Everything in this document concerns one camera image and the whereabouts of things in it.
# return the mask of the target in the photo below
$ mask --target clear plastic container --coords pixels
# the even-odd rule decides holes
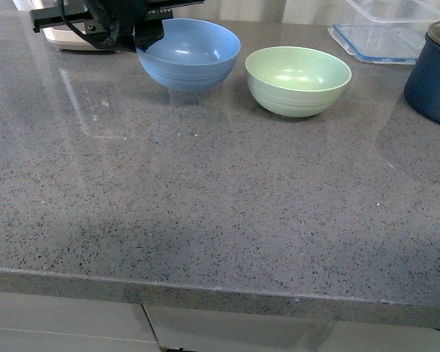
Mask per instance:
[[[346,0],[365,18],[377,23],[432,23],[440,11],[420,0]]]
[[[429,25],[440,11],[420,0],[346,0],[355,10],[352,23],[335,24],[331,36],[363,62],[413,65]]]

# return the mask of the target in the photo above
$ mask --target plastic container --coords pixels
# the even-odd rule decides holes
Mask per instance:
[[[420,0],[346,0],[351,23],[329,28],[331,36],[363,62],[413,65],[425,45],[429,25],[440,11]]]
[[[414,110],[440,123],[440,22],[429,27],[425,39],[425,47],[404,87],[404,96]]]

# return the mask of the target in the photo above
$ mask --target bowl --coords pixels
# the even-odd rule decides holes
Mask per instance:
[[[246,78],[254,99],[285,117],[309,117],[336,102],[351,80],[342,60],[322,51],[277,46],[246,59]]]
[[[164,38],[146,51],[137,48],[142,66],[159,84],[201,92],[220,84],[235,66],[241,43],[230,30],[207,21],[163,21]]]

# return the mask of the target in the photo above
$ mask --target black device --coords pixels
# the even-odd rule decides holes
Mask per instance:
[[[162,20],[171,8],[199,0],[54,0],[56,6],[30,12],[34,32],[67,25],[81,39],[107,51],[143,51],[164,36]],[[84,22],[84,33],[73,24]]]

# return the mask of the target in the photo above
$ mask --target countertop edge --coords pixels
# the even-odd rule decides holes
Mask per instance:
[[[440,307],[0,268],[0,292],[440,329]]]

